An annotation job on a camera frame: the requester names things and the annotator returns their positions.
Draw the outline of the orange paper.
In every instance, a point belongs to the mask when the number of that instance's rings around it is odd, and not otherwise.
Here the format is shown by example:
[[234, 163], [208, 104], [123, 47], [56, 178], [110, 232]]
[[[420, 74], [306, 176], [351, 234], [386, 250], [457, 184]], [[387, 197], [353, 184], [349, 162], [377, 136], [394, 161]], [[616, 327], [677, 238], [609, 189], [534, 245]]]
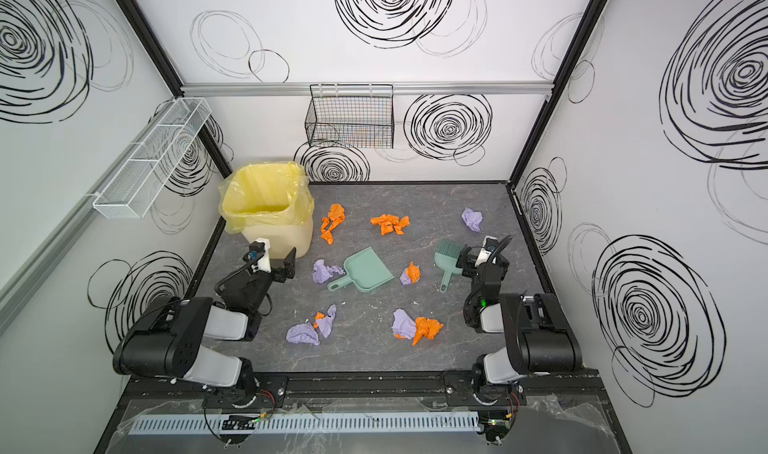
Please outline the orange paper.
[[415, 319], [415, 327], [416, 331], [412, 339], [413, 346], [416, 346], [424, 337], [433, 340], [444, 325], [437, 319], [418, 317]]

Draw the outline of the orange paper scrap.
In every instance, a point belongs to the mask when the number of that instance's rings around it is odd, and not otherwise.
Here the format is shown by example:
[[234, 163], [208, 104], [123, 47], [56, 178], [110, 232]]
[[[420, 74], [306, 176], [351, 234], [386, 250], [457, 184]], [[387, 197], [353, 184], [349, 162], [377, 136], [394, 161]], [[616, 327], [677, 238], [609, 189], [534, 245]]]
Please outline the orange paper scrap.
[[328, 245], [334, 244], [333, 231], [346, 220], [346, 211], [341, 204], [332, 204], [328, 215], [322, 218], [321, 238]]

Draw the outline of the purple paper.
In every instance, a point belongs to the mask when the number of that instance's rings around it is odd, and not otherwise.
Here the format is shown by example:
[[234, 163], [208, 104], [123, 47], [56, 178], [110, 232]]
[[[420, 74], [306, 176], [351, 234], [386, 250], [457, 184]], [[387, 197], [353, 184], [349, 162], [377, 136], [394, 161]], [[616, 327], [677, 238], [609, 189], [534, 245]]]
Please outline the purple paper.
[[392, 333], [394, 337], [413, 340], [417, 332], [415, 321], [403, 309], [395, 310], [393, 317]]
[[318, 259], [313, 264], [312, 280], [316, 284], [324, 284], [335, 276], [342, 276], [345, 271], [338, 265], [327, 265], [323, 259]]
[[319, 346], [319, 334], [312, 324], [303, 323], [290, 327], [285, 339], [291, 344], [307, 344]]

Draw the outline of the orange paper scraps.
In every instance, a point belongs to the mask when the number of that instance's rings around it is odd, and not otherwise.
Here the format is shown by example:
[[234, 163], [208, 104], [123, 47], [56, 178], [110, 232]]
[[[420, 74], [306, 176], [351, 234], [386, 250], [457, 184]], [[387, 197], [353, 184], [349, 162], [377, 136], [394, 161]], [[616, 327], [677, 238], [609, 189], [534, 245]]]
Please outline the orange paper scraps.
[[399, 217], [395, 215], [383, 214], [378, 217], [371, 218], [370, 223], [379, 227], [380, 234], [382, 236], [392, 232], [396, 233], [397, 235], [403, 235], [404, 229], [410, 225], [410, 217]]

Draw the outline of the small orange purple scrap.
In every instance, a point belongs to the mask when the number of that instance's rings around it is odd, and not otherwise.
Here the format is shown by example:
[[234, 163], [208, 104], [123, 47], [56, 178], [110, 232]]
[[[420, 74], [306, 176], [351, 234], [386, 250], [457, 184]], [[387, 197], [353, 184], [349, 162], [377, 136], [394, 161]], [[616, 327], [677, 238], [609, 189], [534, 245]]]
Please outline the small orange purple scrap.
[[417, 265], [415, 265], [413, 262], [409, 263], [409, 265], [403, 270], [402, 274], [399, 277], [402, 285], [412, 285], [418, 282], [420, 278], [421, 278], [420, 268]]

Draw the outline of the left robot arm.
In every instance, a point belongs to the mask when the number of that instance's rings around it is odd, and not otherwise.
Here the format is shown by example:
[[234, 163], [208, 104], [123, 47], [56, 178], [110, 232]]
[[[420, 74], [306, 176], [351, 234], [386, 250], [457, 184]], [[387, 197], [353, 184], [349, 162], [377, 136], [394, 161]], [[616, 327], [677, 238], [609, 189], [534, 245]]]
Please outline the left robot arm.
[[253, 340], [265, 317], [260, 307], [271, 300], [269, 289], [295, 276], [296, 256], [291, 248], [273, 261], [268, 240], [259, 238], [249, 245], [244, 265], [215, 284], [219, 305], [211, 297], [153, 302], [115, 349], [114, 371], [234, 389], [246, 401], [259, 396], [252, 363], [205, 347], [203, 340]]

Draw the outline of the green hand brush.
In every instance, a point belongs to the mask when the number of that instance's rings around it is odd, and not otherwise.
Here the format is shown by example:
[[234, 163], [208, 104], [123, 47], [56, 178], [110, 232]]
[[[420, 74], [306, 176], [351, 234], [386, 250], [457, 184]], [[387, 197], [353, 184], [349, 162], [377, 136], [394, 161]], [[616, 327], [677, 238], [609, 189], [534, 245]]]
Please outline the green hand brush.
[[447, 292], [453, 276], [460, 276], [462, 274], [462, 268], [457, 263], [463, 248], [463, 244], [448, 239], [442, 239], [437, 245], [434, 263], [443, 271], [440, 284], [441, 293]]

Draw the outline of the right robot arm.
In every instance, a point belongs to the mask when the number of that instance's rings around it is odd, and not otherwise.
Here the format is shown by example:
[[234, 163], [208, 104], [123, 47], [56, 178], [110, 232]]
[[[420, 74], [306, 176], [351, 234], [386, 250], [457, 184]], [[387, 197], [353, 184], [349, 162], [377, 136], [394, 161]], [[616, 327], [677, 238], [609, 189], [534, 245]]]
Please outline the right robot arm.
[[471, 280], [462, 314], [479, 333], [501, 334], [504, 346], [478, 357], [472, 386], [479, 394], [530, 376], [577, 372], [582, 352], [557, 297], [552, 293], [503, 293], [508, 263], [501, 246], [459, 251], [456, 267]]

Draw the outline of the green dustpan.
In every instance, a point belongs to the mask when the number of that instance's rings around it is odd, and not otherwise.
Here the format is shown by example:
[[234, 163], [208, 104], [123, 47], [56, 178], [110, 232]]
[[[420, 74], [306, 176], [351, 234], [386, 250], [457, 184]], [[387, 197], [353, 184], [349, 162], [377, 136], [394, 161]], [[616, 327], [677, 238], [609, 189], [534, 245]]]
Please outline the green dustpan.
[[349, 256], [343, 265], [345, 275], [330, 281], [329, 292], [336, 292], [349, 285], [354, 285], [359, 292], [367, 293], [394, 279], [372, 247]]

